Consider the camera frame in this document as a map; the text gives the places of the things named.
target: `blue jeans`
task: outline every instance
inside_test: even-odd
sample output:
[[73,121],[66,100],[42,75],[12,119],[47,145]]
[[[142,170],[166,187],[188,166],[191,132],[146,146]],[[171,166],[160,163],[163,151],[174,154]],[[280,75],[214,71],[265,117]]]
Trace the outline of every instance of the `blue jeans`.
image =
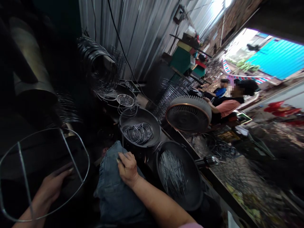
[[[150,215],[135,193],[122,181],[116,159],[118,152],[127,153],[120,141],[107,151],[99,169],[99,182],[94,196],[100,199],[101,223],[107,227],[150,223]],[[140,176],[144,177],[137,167]]]

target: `blue shirt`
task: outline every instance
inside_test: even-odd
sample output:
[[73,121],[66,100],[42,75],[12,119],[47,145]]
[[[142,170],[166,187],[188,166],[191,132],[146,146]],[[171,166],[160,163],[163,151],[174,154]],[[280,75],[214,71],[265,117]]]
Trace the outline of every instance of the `blue shirt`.
[[220,88],[219,90],[217,90],[217,92],[215,93],[215,95],[216,95],[216,97],[220,98],[220,97],[222,97],[225,93],[226,93],[226,88]]

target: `hand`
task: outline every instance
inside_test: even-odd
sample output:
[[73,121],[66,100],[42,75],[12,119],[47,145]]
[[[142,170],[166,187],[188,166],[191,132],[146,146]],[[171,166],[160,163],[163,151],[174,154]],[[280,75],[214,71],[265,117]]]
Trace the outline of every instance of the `hand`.
[[132,188],[139,179],[135,157],[131,152],[118,153],[118,156],[121,160],[117,159],[119,175],[125,184]]
[[207,103],[210,102],[210,99],[209,99],[209,98],[204,97],[204,100],[207,101]]
[[74,169],[66,170],[70,166],[71,163],[45,177],[34,199],[42,203],[53,203],[59,197],[64,178],[70,175]]

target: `metal sheet wall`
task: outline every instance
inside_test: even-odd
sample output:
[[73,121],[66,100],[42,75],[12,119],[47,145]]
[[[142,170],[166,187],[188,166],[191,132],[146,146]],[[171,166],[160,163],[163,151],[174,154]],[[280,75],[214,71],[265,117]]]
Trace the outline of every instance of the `metal sheet wall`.
[[[195,20],[195,29],[201,34],[217,16],[219,7],[212,0],[110,0],[110,4],[123,48],[137,80],[146,80],[153,64],[170,49],[174,40],[170,34],[175,34],[177,29],[173,17],[179,4],[189,11],[188,16]],[[115,46],[121,50],[108,2],[79,0],[79,7],[83,31],[88,31],[89,36],[94,38],[96,23],[96,41],[107,49]],[[178,37],[182,37],[189,25],[187,19],[182,21]],[[132,79],[129,67],[126,67],[123,78]]]
[[304,46],[273,39],[248,61],[260,65],[261,71],[284,80],[304,68]]

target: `fan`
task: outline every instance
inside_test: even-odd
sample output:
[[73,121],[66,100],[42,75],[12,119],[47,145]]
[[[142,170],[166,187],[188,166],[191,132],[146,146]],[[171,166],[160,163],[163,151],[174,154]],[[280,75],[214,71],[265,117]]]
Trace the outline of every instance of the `fan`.
[[175,98],[166,111],[168,123],[175,129],[187,133],[201,133],[211,122],[211,107],[198,96]]

